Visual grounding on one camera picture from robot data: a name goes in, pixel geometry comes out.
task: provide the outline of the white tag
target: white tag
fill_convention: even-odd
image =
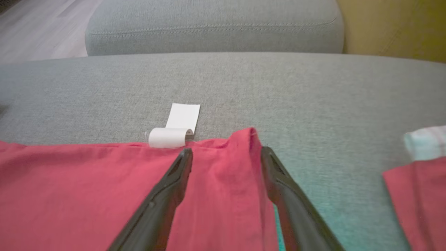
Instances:
[[[188,128],[192,130],[191,135],[193,135],[195,133],[195,127],[197,126],[199,113],[200,105],[173,103],[169,118],[167,119],[166,128]]]
[[[154,128],[149,134],[149,146],[153,148],[177,148],[186,145],[186,135],[191,129]]]
[[[186,135],[193,135],[200,105],[172,104],[166,128],[154,128],[149,134],[149,146],[177,148],[186,145]]]

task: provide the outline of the gray fabric surface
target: gray fabric surface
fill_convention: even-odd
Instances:
[[[335,0],[104,0],[85,35],[88,55],[341,53],[344,32]]]
[[[191,53],[0,67],[0,140],[144,141],[172,102],[201,104],[195,140],[254,126],[347,250],[407,250],[381,173],[402,135],[446,124],[446,65],[372,56]]]

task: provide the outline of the gray upholstered surface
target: gray upholstered surface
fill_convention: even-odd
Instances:
[[[172,102],[197,140],[258,129],[347,250],[408,249],[381,173],[402,135],[446,124],[446,65],[295,53],[150,54],[0,67],[0,140],[143,141]]]
[[[86,31],[89,55],[293,51],[341,53],[336,0],[104,0]]]

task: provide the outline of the folded red garment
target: folded red garment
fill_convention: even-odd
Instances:
[[[192,172],[167,250],[276,251],[256,131],[187,147]],[[106,250],[180,151],[0,142],[2,250]]]
[[[415,161],[383,176],[412,250],[445,250],[446,157]]]

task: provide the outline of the floor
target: floor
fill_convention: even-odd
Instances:
[[[21,0],[0,16],[0,64],[84,57],[85,29],[103,0]]]

